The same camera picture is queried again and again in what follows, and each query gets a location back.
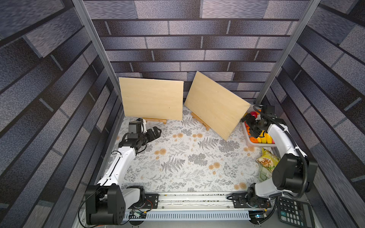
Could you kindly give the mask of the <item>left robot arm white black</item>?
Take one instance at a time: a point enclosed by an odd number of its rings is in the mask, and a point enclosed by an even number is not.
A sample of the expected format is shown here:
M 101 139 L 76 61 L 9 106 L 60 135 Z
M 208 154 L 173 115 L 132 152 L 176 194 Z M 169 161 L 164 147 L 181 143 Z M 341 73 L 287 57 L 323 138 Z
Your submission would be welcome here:
M 141 208 L 146 197 L 143 186 L 130 186 L 125 190 L 121 184 L 131 162 L 141 153 L 142 147 L 160 138 L 158 127 L 146 128 L 146 120 L 139 118 L 129 123 L 128 132 L 119 142 L 116 157 L 105 175 L 95 185 L 87 187 L 84 194 L 86 213 L 85 228 L 99 225 L 121 225 L 126 210 Z

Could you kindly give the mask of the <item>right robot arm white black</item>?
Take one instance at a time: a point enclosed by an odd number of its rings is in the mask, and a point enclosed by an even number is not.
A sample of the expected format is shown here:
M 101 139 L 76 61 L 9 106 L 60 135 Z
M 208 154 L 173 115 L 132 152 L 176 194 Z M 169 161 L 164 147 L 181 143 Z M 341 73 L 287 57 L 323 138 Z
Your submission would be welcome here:
M 300 199 L 313 185 L 317 161 L 300 149 L 285 121 L 274 114 L 273 106 L 255 104 L 253 109 L 259 113 L 259 119 L 246 114 L 241 122 L 248 125 L 249 133 L 255 138 L 264 134 L 271 136 L 280 154 L 280 161 L 273 169 L 271 178 L 248 188 L 245 196 L 247 204 L 253 208 L 266 206 L 267 201 L 283 195 Z

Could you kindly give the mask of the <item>plywood board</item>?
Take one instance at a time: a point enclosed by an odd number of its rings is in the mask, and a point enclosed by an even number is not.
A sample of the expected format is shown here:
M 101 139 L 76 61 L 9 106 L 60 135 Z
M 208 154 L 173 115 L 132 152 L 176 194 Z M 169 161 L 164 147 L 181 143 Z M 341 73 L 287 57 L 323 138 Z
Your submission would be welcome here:
M 119 78 L 119 83 L 125 116 L 182 120 L 182 81 Z
M 228 140 L 250 103 L 197 71 L 184 105 Z

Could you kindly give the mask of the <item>small wooden easel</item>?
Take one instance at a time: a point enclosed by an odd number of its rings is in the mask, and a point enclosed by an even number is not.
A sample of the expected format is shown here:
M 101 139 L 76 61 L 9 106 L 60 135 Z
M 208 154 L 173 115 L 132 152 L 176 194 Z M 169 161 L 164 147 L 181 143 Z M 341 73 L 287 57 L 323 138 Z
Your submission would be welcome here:
M 206 128 L 206 131 L 209 131 L 211 129 L 210 126 L 207 123 L 205 123 L 200 117 L 198 117 L 195 113 L 192 112 L 191 115 L 193 119 L 200 122 Z
M 144 118 L 144 120 L 146 120 L 146 122 L 159 122 L 159 123 L 167 124 L 166 119 Z

